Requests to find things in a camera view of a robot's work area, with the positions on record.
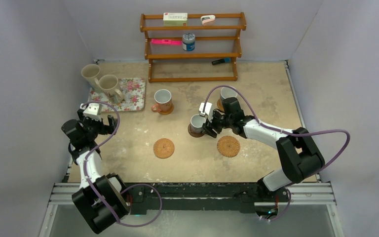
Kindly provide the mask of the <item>woven rattan coaster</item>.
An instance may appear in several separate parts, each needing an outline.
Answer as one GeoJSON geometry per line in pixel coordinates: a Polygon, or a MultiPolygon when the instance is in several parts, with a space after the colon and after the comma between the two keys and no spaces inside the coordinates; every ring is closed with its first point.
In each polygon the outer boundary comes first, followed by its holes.
{"type": "Polygon", "coordinates": [[[221,155],[232,158],[240,152],[240,143],[232,136],[223,136],[217,142],[217,149],[221,155]]]}
{"type": "Polygon", "coordinates": [[[174,143],[167,138],[161,138],[153,145],[153,152],[157,158],[169,158],[173,155],[174,151],[174,143]]]}

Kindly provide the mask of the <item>small grey white mug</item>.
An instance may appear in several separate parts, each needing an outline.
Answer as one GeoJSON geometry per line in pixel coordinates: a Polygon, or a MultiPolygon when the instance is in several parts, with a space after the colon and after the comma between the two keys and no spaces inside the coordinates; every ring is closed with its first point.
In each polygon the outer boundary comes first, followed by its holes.
{"type": "Polygon", "coordinates": [[[190,119],[190,131],[195,134],[202,133],[206,118],[201,115],[193,115],[190,119]]]}

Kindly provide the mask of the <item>blue mug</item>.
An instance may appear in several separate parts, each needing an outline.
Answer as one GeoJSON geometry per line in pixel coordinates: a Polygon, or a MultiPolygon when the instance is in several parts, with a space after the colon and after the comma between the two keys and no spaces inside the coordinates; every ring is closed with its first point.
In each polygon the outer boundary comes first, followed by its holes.
{"type": "Polygon", "coordinates": [[[220,90],[220,101],[231,97],[237,97],[238,93],[229,87],[222,87],[220,90]]]}

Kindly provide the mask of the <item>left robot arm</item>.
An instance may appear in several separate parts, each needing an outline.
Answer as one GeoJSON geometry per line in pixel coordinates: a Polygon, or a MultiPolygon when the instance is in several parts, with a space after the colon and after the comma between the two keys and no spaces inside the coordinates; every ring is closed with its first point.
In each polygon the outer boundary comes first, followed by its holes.
{"type": "Polygon", "coordinates": [[[98,135],[112,135],[118,120],[108,116],[103,123],[101,110],[95,103],[82,105],[78,119],[65,122],[61,130],[69,138],[68,150],[80,170],[79,190],[72,201],[91,230],[99,234],[129,214],[125,201],[127,188],[115,173],[102,174],[101,151],[95,142],[98,135]]]}

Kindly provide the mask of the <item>cream mug with plant print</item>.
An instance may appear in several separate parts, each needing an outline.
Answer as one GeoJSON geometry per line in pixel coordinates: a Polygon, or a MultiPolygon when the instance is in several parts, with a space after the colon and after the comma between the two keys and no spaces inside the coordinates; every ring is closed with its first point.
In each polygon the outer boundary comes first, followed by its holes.
{"type": "Polygon", "coordinates": [[[124,99],[120,87],[120,81],[115,75],[102,76],[98,81],[98,86],[105,93],[108,99],[114,103],[120,103],[124,99]]]}

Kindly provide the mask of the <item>dark brown wooden coaster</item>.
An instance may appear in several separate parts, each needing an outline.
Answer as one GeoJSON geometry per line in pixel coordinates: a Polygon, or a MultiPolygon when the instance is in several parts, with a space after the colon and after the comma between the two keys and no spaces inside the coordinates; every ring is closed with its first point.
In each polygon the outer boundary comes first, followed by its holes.
{"type": "Polygon", "coordinates": [[[199,137],[204,136],[204,134],[202,132],[201,133],[194,132],[191,124],[188,125],[188,133],[190,136],[195,137],[195,138],[199,138],[199,137]]]}

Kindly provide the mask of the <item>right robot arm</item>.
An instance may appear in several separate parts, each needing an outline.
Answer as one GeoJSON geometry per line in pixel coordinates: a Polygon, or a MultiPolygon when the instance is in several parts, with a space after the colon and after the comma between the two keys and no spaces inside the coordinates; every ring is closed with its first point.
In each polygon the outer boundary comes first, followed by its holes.
{"type": "Polygon", "coordinates": [[[302,182],[325,165],[325,160],[308,130],[295,130],[259,123],[254,116],[244,114],[239,101],[230,97],[222,102],[223,110],[212,108],[212,104],[201,103],[200,116],[206,119],[202,132],[216,138],[221,131],[231,129],[234,134],[245,139],[259,141],[277,150],[281,168],[261,178],[257,194],[269,201],[277,190],[290,184],[302,182]]]}

